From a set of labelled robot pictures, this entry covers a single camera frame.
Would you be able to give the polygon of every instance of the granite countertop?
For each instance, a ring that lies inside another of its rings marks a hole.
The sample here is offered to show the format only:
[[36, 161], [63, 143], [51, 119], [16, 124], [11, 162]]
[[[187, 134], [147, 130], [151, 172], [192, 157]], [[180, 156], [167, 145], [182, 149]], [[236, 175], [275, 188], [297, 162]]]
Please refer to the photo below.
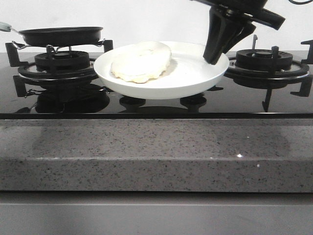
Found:
[[0, 190], [313, 192], [312, 119], [0, 120]]

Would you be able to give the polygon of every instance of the black glass stovetop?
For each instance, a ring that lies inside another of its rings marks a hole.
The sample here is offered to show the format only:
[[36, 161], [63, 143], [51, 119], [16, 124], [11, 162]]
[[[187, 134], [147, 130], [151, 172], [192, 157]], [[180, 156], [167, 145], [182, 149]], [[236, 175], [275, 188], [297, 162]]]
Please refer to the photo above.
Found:
[[[293, 51], [304, 59], [307, 51]], [[32, 62], [33, 53], [22, 58]], [[104, 87], [99, 78], [79, 89], [62, 92], [20, 82], [18, 68], [0, 54], [0, 119], [45, 118], [313, 118], [311, 79], [274, 87], [253, 87], [223, 77], [201, 94], [170, 100], [123, 96]], [[75, 94], [78, 99], [70, 97]]]

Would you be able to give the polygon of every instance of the frying pan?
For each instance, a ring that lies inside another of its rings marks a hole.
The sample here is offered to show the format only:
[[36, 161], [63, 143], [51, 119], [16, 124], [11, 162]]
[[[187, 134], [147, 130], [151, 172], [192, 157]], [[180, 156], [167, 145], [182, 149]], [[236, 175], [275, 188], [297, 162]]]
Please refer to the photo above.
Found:
[[39, 28], [16, 31], [11, 25], [0, 22], [0, 30], [5, 32], [15, 31], [24, 41], [33, 47], [68, 47], [97, 43], [103, 27], [60, 27]]

